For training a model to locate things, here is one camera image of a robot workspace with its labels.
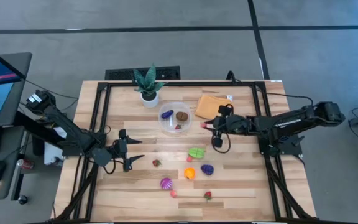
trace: gray carpet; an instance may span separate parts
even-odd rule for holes
[[[255,0],[260,26],[358,25],[357,0]],[[158,26],[249,26],[247,1],[232,0],[0,0],[0,29]],[[358,106],[358,30],[262,31],[271,79],[288,94]],[[182,79],[261,79],[252,31],[99,34],[0,34],[0,54],[32,52],[28,79],[78,96],[83,80],[103,80],[105,69],[179,65]],[[26,84],[22,99],[35,90]],[[291,109],[307,101],[288,99]],[[71,100],[58,98],[63,108]],[[67,110],[73,117],[75,106]],[[315,128],[302,142],[317,215],[358,222],[358,139],[347,124]],[[0,223],[46,220],[58,172],[25,176],[31,203],[0,200]]]

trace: brown cookie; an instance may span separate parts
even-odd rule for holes
[[[189,115],[185,112],[177,112],[176,116],[178,121],[187,121],[189,119]]]

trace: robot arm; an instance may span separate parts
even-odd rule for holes
[[[120,130],[119,139],[115,140],[112,146],[106,147],[106,133],[103,130],[91,133],[88,130],[80,129],[60,112],[56,107],[55,97],[48,91],[37,90],[27,99],[26,108],[36,115],[43,115],[51,119],[67,132],[66,141],[60,142],[61,146],[65,146],[63,147],[64,149],[67,149],[67,145],[69,147],[71,145],[78,155],[83,154],[87,158],[93,158],[94,162],[99,166],[107,165],[112,159],[121,158],[123,160],[123,170],[128,172],[132,169],[132,163],[144,156],[127,158],[127,145],[142,142],[127,136],[125,129]]]
[[[272,117],[239,116],[230,105],[220,106],[219,113],[222,116],[203,124],[203,128],[213,132],[214,147],[222,146],[222,133],[258,136],[269,140],[271,156],[287,152],[297,155],[303,137],[298,138],[296,134],[317,126],[338,126],[345,120],[338,105],[332,102],[320,102]],[[207,124],[213,124],[214,129],[207,128]]]

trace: pink toy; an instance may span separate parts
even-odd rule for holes
[[[171,190],[170,194],[171,194],[171,197],[173,197],[173,198],[177,197],[177,192],[174,190]]]
[[[170,190],[172,188],[173,182],[171,179],[166,177],[161,180],[160,185],[163,190]]]

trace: purple grape toy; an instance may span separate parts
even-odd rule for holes
[[[166,177],[161,180],[160,185],[163,190],[170,190],[170,189],[172,189],[173,182],[171,179]]]
[[[173,110],[168,110],[167,112],[161,114],[161,118],[167,119],[167,118],[171,117],[171,115],[173,115]]]
[[[214,173],[214,167],[212,165],[205,164],[201,166],[201,171],[203,171],[206,175],[212,175]]]

